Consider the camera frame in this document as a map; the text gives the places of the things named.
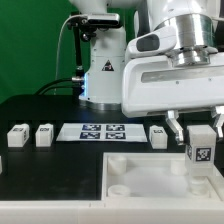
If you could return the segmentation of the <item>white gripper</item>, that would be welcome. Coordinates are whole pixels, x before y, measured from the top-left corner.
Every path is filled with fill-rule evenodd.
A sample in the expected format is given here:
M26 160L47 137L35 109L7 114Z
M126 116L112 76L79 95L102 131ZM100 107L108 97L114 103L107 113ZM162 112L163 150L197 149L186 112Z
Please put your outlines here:
M166 123L178 145L184 144L178 111L213 107L213 127L223 139L224 106L219 105L224 105L224 53L212 54L207 65L173 67L168 57L155 56L137 58L125 66L122 112L127 117L166 113Z

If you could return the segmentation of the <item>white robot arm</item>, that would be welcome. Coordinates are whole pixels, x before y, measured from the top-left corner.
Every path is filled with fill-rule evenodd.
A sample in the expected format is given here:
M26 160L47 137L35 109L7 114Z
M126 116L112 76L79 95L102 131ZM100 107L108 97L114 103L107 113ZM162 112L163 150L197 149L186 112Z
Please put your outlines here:
M69 1L91 43L83 104L164 115L178 142L178 115L210 110L223 136L224 53L215 37L222 0Z

